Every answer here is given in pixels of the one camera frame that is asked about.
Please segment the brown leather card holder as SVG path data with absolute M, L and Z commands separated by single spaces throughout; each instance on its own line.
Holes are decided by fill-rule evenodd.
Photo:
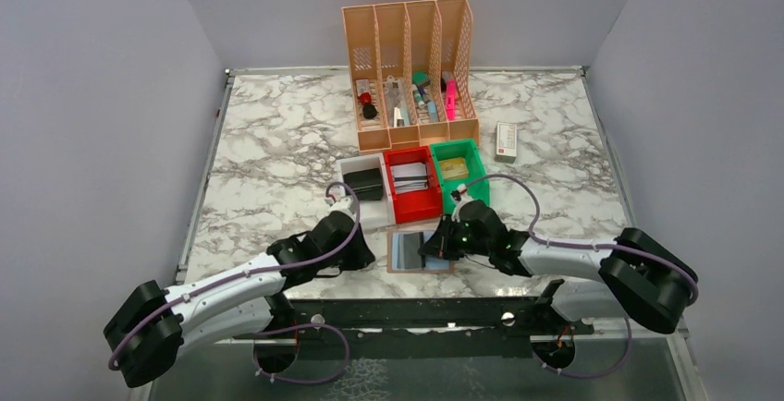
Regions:
M 419 252 L 435 232 L 395 231 L 387 236 L 387 271 L 389 273 L 430 273 L 446 274 L 454 272 L 454 263 Z

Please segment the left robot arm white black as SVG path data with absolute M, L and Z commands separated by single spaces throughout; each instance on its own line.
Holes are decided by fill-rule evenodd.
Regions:
M 136 286 L 103 329 L 108 368 L 129 388 L 166 373 L 177 358 L 215 340 L 262 330 L 280 336 L 290 312 L 271 301 L 327 268 L 356 271 L 374 262 L 359 212 L 332 208 L 311 230 L 280 239 L 254 259 L 189 285 Z

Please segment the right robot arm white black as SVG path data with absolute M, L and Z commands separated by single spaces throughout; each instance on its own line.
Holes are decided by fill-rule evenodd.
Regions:
M 548 334 L 589 318 L 625 318 L 671 334 L 697 298 L 697 274 L 640 229 L 597 243 L 542 239 L 506 227 L 480 200 L 443 215 L 418 252 L 444 261 L 485 256 L 505 275 L 563 278 L 533 309 L 535 325 Z

